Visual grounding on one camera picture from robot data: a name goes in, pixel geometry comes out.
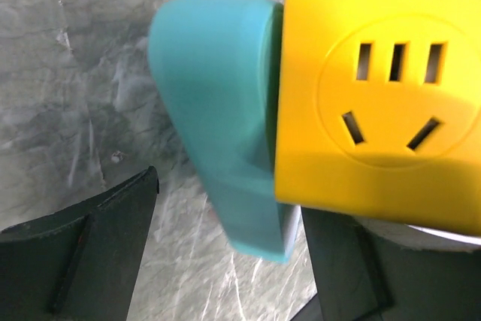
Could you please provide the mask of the teal power strip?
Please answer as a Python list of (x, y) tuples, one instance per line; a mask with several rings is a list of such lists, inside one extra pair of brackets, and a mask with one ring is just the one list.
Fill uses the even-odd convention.
[(274, 195), (283, 6), (170, 0), (153, 18), (148, 64), (230, 244), (273, 262), (292, 254), (297, 206)]

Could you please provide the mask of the yellow cube socket adapter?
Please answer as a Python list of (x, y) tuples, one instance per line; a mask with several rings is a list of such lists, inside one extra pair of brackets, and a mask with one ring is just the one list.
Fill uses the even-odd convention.
[(285, 0), (284, 203), (480, 234), (480, 0)]

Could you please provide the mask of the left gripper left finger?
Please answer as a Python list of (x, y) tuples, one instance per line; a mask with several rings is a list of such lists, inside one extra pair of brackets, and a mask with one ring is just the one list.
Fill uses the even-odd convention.
[(3, 320), (125, 320), (159, 194), (153, 166), (1, 232)]

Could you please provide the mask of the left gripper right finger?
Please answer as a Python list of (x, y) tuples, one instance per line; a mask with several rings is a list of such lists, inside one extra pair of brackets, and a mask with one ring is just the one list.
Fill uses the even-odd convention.
[(296, 320), (478, 320), (480, 253), (410, 250), (305, 208), (317, 293)]

